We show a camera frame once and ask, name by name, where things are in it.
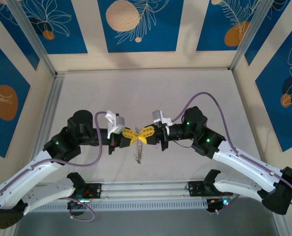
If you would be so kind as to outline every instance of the robotic arm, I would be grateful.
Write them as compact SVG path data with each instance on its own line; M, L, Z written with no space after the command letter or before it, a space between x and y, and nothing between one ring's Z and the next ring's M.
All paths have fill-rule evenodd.
M210 196L219 196L221 192L236 193L262 202L274 213L286 214L292 199L292 189L280 178L292 185L290 167L280 170L237 149L222 135L206 126L207 117L198 107L185 111L182 124L172 124L169 118L163 118L161 111L153 112L153 120L155 125L141 130L140 139L144 143L160 142L164 151L169 141L193 139L192 148L195 152L229 165L247 176L234 178L218 170L211 170L203 182L204 186L190 186L196 192L208 192Z
M100 129L100 133L101 143L109 147L109 154L116 147L128 147L138 139L149 145L160 143L162 151L168 148L169 141L191 139L195 152L225 163L247 177L234 178L218 170L211 170L202 183L189 183L190 196L220 196L222 192L231 192L261 201L277 214L286 214L292 199L292 189L276 175L292 184L292 169L286 167L280 170L235 147L233 149L223 136L207 128L207 117L197 107L185 111L181 124L172 124L169 118L163 117L161 111L155 111L154 124L142 129L138 135L124 127L124 119L118 114L107 112L106 118L109 121L108 129ZM0 185L1 229L14 225L28 212L43 204L64 197L79 198L90 193L88 190L92 186L85 183L78 173L71 173L56 183L36 186L44 177L64 165L57 163L57 160L68 162L79 155L80 145L99 145L92 114L83 110L68 119L67 126L29 164ZM100 191L101 186L95 194L100 195Z

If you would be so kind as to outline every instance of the white tabletop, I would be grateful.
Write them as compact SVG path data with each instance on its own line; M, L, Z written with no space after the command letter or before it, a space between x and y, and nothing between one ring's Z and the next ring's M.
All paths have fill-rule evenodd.
M125 126L135 130L152 124L152 112L162 110L165 117L175 118L188 100L197 92L208 91L220 103L234 144L259 158L251 129L244 112L233 75L229 70L162 69L109 70L65 75L51 136L67 125L67 119L77 110L85 109L94 115L111 110L125 118ZM196 98L207 116L209 128L225 136L225 129L216 105L206 95ZM100 116L99 125L107 127ZM190 146L191 141L180 141ZM103 147L99 163L90 168L64 166L44 182L57 181L70 172L79 172L86 181L169 181L204 178L210 169L236 173L208 157L198 155L192 148L182 148L173 142L164 152L161 147L143 147L142 164L135 161L135 145L116 148L108 155ZM82 147L82 154L74 163L90 163L98 154L98 147Z

